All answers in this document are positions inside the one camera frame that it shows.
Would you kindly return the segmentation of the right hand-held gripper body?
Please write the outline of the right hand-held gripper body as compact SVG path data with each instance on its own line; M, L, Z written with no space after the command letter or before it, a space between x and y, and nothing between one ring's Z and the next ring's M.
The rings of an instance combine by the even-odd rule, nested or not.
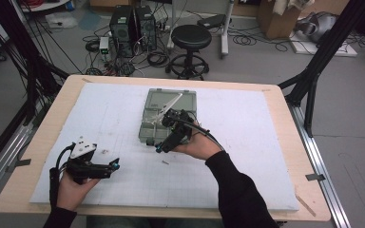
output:
M153 123L160 124L167 130L166 137L159 142L154 141L155 144L163 142L168 136L174 137L175 145L187 143L191 138L195 114L192 111L173 108L182 96L182 93L177 93L155 116Z

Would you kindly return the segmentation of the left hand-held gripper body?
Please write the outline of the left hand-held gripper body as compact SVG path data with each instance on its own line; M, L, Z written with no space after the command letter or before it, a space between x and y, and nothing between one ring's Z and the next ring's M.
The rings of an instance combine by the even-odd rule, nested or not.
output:
M66 170L78 184L86 179L108 179L109 164L94 164L91 160L97 149L97 144L89 142L81 136L71 149L67 159Z

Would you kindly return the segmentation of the grey plastic compartment box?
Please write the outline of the grey plastic compartment box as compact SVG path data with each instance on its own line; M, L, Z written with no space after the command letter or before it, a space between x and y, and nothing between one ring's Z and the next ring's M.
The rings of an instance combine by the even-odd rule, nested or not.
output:
M174 90L150 88L144 105L143 118L139 131L139 139L146 145L162 142L171 133L169 127L162 125L157 119L161 111L176 97L179 100L171 108L176 111L188 111L193 117L197 113L197 94L193 90Z

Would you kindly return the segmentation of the person's left hand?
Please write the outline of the person's left hand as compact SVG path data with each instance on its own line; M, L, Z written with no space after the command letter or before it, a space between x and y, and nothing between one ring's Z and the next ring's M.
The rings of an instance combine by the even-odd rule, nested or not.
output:
M68 172L65 172L60 180L56 206L75 211L99 181L99 179L87 179L83 184L78 184Z

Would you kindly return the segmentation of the person's right hand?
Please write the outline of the person's right hand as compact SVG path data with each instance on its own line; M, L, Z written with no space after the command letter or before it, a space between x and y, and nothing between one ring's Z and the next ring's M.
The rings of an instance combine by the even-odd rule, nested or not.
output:
M192 131L192 136L188 143L178 145L173 149L173 152L184 153L203 161L206 161L220 151L221 148L215 142L196 129Z

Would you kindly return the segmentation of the white grid mat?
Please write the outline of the white grid mat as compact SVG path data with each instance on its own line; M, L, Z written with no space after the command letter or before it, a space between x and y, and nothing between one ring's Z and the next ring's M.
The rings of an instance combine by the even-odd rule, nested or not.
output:
M139 139L146 85L88 83L52 146L31 202L48 201L48 171L61 151L81 136L96 143L93 162L120 158L120 169L101 180L87 204L169 208L215 208L218 185L203 161L182 153L157 153ZM297 211L294 185L260 91L198 88L197 117L224 147L241 173L255 182L268 209Z

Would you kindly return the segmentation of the black round stool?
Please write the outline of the black round stool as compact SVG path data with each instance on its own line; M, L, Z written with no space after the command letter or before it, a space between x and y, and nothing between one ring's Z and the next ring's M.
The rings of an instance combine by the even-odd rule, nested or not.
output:
M166 65L165 72L173 72L179 79L199 77L203 81L203 74L209 72L209 65L195 52L210 45L210 32L198 25L182 25L173 29L171 40L178 48L185 49L186 53L174 57Z

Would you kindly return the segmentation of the black computer tower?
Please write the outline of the black computer tower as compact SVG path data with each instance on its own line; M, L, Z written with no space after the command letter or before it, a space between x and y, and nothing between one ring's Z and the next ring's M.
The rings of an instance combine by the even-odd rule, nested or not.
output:
M109 27L117 54L121 57L132 57L133 43L137 38L133 7L117 5L112 13Z
M135 9L136 23L138 28L139 42L144 50L155 50L156 40L156 20L150 6L139 6Z

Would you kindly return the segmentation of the white metal stand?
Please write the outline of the white metal stand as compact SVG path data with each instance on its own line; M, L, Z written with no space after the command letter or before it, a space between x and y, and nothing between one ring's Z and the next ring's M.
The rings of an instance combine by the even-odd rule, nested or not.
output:
M228 0L228 8L225 13L225 20L223 23L221 33L221 59L228 55L228 29L230 24L231 15L233 12L234 0Z

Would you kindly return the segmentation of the black flat device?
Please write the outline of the black flat device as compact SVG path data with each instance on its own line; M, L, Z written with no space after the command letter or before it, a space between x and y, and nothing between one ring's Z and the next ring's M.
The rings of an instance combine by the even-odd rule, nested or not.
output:
M217 14L208 18L201 19L197 22L197 24L206 29L218 28L224 24L225 15Z

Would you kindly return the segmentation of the small white power box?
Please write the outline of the small white power box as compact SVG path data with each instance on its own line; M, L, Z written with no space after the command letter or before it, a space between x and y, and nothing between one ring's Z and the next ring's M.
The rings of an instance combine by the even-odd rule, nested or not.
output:
M109 53L109 38L108 37L101 37L100 38L99 50L102 54L108 54Z

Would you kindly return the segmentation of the thin wooden stick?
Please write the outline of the thin wooden stick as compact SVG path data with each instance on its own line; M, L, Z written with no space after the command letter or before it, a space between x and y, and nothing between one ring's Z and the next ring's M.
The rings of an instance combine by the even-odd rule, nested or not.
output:
M303 199L300 195L296 195L298 202L313 216L317 215L316 211L313 209L313 204L310 201Z

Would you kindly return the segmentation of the grey rounded device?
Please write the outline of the grey rounded device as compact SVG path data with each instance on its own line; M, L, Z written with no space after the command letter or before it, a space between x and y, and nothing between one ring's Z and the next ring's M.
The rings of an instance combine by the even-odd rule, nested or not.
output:
M336 20L337 16L330 12L311 12L308 16L297 20L294 31L300 31L317 44L333 28Z

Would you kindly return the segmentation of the aluminium rail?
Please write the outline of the aluminium rail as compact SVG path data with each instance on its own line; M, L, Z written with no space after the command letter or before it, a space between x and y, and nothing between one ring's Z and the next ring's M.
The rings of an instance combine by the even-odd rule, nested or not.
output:
M16 160L21 160L33 136L34 124L20 124L10 135L9 140L0 149L0 181L4 178L7 167Z
M298 129L298 133L305 147L305 151L310 160L310 164L313 167L313 174L322 174L326 180L317 181L322 194L325 198L329 211L331 213L331 219L336 228L352 228L342 203L338 197L334 184L331 180L331 176L325 165L324 160L319 152L317 143L313 137L310 137L306 131L304 124L304 114L300 107L288 105L289 110L294 119L295 125Z

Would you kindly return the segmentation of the black metal frame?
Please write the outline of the black metal frame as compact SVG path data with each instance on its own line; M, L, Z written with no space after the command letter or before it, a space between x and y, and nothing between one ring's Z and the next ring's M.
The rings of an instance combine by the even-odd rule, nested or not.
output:
M293 86L292 91L285 95L286 102L292 106L300 107L302 99L307 96L303 126L310 137L313 137L312 122L318 78L364 14L365 0L349 0L307 67L300 74L279 84L281 89Z
M24 109L26 122L29 123L36 114L37 99L56 95L61 86L54 79L54 74L66 79L69 74L46 60L37 49L19 18L10 0L0 0L0 25L16 47L20 59L10 54L10 47L0 35L0 44L10 56L21 76L27 80L27 101Z

